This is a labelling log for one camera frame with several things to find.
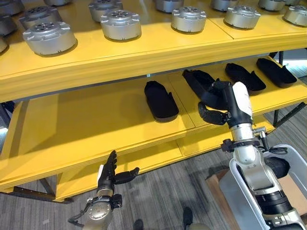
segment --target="gray carpet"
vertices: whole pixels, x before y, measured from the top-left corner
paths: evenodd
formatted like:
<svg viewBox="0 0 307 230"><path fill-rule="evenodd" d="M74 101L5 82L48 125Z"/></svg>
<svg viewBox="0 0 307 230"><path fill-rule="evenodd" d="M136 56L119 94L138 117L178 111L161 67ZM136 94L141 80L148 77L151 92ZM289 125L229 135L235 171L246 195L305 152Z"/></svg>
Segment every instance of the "gray carpet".
<svg viewBox="0 0 307 230"><path fill-rule="evenodd" d="M280 116L293 106L282 109ZM272 121L273 113L266 114ZM307 109L300 111L269 135L269 144L290 144L307 159ZM123 194L123 208L114 211L109 230L131 230L142 219L145 230L182 230L182 212L191 207L195 222L212 230L228 230L225 219L205 183L213 173L227 168L231 154L220 149L138 176L116 186ZM25 185L43 190L38 183ZM0 194L0 230L77 230L67 222L85 205L94 191L74 197L69 205L35 201Z"/></svg>

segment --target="wooden shelf board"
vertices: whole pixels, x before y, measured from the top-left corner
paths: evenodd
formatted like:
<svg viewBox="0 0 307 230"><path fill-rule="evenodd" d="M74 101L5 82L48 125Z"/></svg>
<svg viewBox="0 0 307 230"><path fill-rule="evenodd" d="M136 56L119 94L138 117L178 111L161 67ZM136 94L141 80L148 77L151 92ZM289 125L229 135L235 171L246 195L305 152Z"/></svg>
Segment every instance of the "wooden shelf board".
<svg viewBox="0 0 307 230"><path fill-rule="evenodd" d="M265 126L268 132L274 129L261 115L255 117L255 122L255 127ZM122 155L118 157L117 173L132 170L135 167L140 168L140 173L154 170L191 156L217 149L223 140L227 138L231 138L231 133L228 126L224 125L212 129L210 132L200 132L177 141ZM67 197L97 188L98 168L103 163L104 161L58 174L55 201L61 202Z"/></svg>
<svg viewBox="0 0 307 230"><path fill-rule="evenodd" d="M154 120L144 87L163 84L180 110L168 123ZM54 175L183 136L194 128L164 76L54 94L21 102L0 155L0 188Z"/></svg>
<svg viewBox="0 0 307 230"><path fill-rule="evenodd" d="M182 157L176 141L163 143L147 149L118 157L117 173L140 168L140 173L153 170ZM97 188L97 173L101 161L58 174L56 201Z"/></svg>
<svg viewBox="0 0 307 230"><path fill-rule="evenodd" d="M33 95L151 73L148 72L148 65L162 65L171 69L172 67L166 66L167 62L156 59L156 55L167 55L174 50L232 40L211 21L205 25L205 30L210 31L209 34L189 36L178 33L170 27L171 15L156 11L152 0L123 0L126 10L140 15L142 35L139 39L129 42L113 42L104 37L100 23L92 20L88 9L90 2L75 0L73 4L58 7L63 20L71 25L78 40L78 46L65 55L44 58L34 54L22 39L21 27L8 38L10 49L0 57L0 80L6 85L5 89L1 87L3 90L0 92L0 101L2 97L3 100L7 100L4 99L7 98L7 93L19 84L28 91L33 90L30 94ZM28 9L44 3L37 0L25 5ZM53 88L52 83L58 83L58 86ZM41 84L45 87L43 90L37 88ZM14 97L20 96L23 95L19 92L14 93Z"/></svg>
<svg viewBox="0 0 307 230"><path fill-rule="evenodd" d="M208 14L204 31L193 35L171 29L171 15L155 10L152 0L123 0L125 9L140 15L142 36L129 42L111 42L104 38L100 24L92 21L89 2L75 0L58 8L78 39L78 46L65 55L48 58L35 55L22 40L23 30L17 23L18 32L8 37L10 49L0 56L0 102L307 46L306 31L279 21L275 14L264 14L255 30L240 31L218 24L216 20L221 20L224 13L213 11L209 2L202 0L185 1L186 5L205 9ZM41 4L42 0L36 0L25 5L28 9Z"/></svg>
<svg viewBox="0 0 307 230"><path fill-rule="evenodd" d="M266 127L268 133L274 130L274 127L262 115L254 117L254 123L253 128ZM225 139L232 139L227 125L177 139L177 144L183 156L191 157L220 148Z"/></svg>
<svg viewBox="0 0 307 230"><path fill-rule="evenodd" d="M213 10L209 5L205 5L205 11L208 18L219 26L223 31L234 39L262 37L262 36L278 36L283 34L306 34L307 29L301 26L295 26L287 23L282 19L286 13L288 6L285 6L281 11L273 12L261 9L258 6L258 0L240 0L239 5L246 5L253 7L260 14L257 25L252 30L240 30L228 26L224 23L226 13ZM306 2L301 1L300 5L307 5Z"/></svg>
<svg viewBox="0 0 307 230"><path fill-rule="evenodd" d="M257 59L258 57L234 61L234 63L243 66L249 72L254 70L257 76L266 84L266 89L263 92L250 97L254 116L307 101L307 86L300 79L297 79L297 82L291 87L281 89L275 86L258 69L256 65ZM226 64L209 65L197 69L209 73L214 79L220 78L222 81L231 81L225 72ZM170 73L168 77L194 125L196 127L207 126L208 123L204 122L198 113L198 102L200 100L182 76L182 71Z"/></svg>

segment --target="metal bracket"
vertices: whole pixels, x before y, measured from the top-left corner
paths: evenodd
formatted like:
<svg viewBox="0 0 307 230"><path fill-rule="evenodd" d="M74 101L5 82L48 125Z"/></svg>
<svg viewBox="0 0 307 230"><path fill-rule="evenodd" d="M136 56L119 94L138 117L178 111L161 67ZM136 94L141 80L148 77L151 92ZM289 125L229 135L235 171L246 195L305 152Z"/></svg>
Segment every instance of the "metal bracket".
<svg viewBox="0 0 307 230"><path fill-rule="evenodd" d="M41 200L41 201L48 201L48 202L55 202L56 195L55 192L53 191L52 187L46 180L46 178L39 179L40 183L43 185L44 189L46 190L46 193L34 191L31 189L26 189L26 188L20 188L15 186L13 188L13 191L10 193L3 193L7 194L10 196L17 196L17 197L23 197L23 198L28 198L28 199L33 199L33 200ZM71 198L66 198L64 199L63 202L60 202L62 204L70 204L73 202L73 199Z"/></svg>

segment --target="silver cylindrical part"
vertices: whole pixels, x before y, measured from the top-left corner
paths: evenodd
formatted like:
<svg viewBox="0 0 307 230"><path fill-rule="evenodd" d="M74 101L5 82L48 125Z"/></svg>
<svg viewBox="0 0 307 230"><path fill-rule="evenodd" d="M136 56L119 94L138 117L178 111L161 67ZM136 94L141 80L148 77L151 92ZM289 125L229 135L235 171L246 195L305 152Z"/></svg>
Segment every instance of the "silver cylindrical part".
<svg viewBox="0 0 307 230"><path fill-rule="evenodd" d="M286 5L287 6L296 6L296 5L299 4L299 2L300 2L300 0L287 0Z"/></svg>
<svg viewBox="0 0 307 230"><path fill-rule="evenodd" d="M174 9L171 26L183 32L199 32L205 26L206 12L187 6Z"/></svg>
<svg viewBox="0 0 307 230"><path fill-rule="evenodd" d="M242 29L252 29L256 26L260 14L249 6L228 8L224 22Z"/></svg>
<svg viewBox="0 0 307 230"><path fill-rule="evenodd" d="M155 0L155 8L166 13L183 6L183 0Z"/></svg>
<svg viewBox="0 0 307 230"><path fill-rule="evenodd" d="M0 13L14 15L24 11L21 0L0 0Z"/></svg>
<svg viewBox="0 0 307 230"><path fill-rule="evenodd" d="M307 26L307 7L290 6L283 18L294 25Z"/></svg>
<svg viewBox="0 0 307 230"><path fill-rule="evenodd" d="M120 0L94 0L88 5L92 19L95 22L101 21L101 16L111 12L123 9L123 4Z"/></svg>
<svg viewBox="0 0 307 230"><path fill-rule="evenodd" d="M71 0L44 0L48 6L63 6L71 2Z"/></svg>
<svg viewBox="0 0 307 230"><path fill-rule="evenodd" d="M77 42L70 26L63 22L34 25L24 32L23 37L33 52L39 55L59 54Z"/></svg>
<svg viewBox="0 0 307 230"><path fill-rule="evenodd" d="M238 2L238 0L211 0L210 6L218 11L227 11L228 7L235 7Z"/></svg>
<svg viewBox="0 0 307 230"><path fill-rule="evenodd" d="M101 17L101 27L107 38L127 40L141 35L140 17L125 10L109 12Z"/></svg>
<svg viewBox="0 0 307 230"><path fill-rule="evenodd" d="M234 141L253 139L255 137L251 124L244 123L230 128Z"/></svg>
<svg viewBox="0 0 307 230"><path fill-rule="evenodd" d="M6 36L17 30L17 25L10 15L0 14L0 35Z"/></svg>
<svg viewBox="0 0 307 230"><path fill-rule="evenodd" d="M8 47L3 37L0 36L0 54Z"/></svg>
<svg viewBox="0 0 307 230"><path fill-rule="evenodd" d="M25 30L40 23L62 22L57 8L50 6L37 6L27 10L23 17L19 18Z"/></svg>
<svg viewBox="0 0 307 230"><path fill-rule="evenodd" d="M259 0L258 5L267 11L280 11L285 3L286 0Z"/></svg>

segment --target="shelf leg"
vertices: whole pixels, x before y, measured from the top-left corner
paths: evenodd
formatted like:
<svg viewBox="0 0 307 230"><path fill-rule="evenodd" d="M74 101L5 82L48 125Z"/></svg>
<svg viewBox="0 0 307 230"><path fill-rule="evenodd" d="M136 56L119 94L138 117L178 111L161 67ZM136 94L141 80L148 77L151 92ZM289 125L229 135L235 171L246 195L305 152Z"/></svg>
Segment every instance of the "shelf leg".
<svg viewBox="0 0 307 230"><path fill-rule="evenodd" d="M283 51L279 51L278 62L283 65Z"/></svg>
<svg viewBox="0 0 307 230"><path fill-rule="evenodd" d="M275 128L278 128L283 123L285 123L287 120L289 120L291 117L293 117L295 114L297 114L301 109L303 109L306 106L304 102L300 103L297 107L295 107L293 110L291 110L287 115L285 115L282 119L278 121L278 110L275 110L274 113L274 122L273 126Z"/></svg>
<svg viewBox="0 0 307 230"><path fill-rule="evenodd" d="M0 104L0 116L3 119L3 122L4 122L5 126L6 126L6 128L8 128L9 124L10 124L10 121L11 121L11 118L10 118L9 114L7 113L7 111L5 109L5 103L1 103Z"/></svg>
<svg viewBox="0 0 307 230"><path fill-rule="evenodd" d="M54 193L52 187L50 186L50 184L48 183L48 181L46 180L46 178L39 179L39 181L48 194L55 196L55 193Z"/></svg>

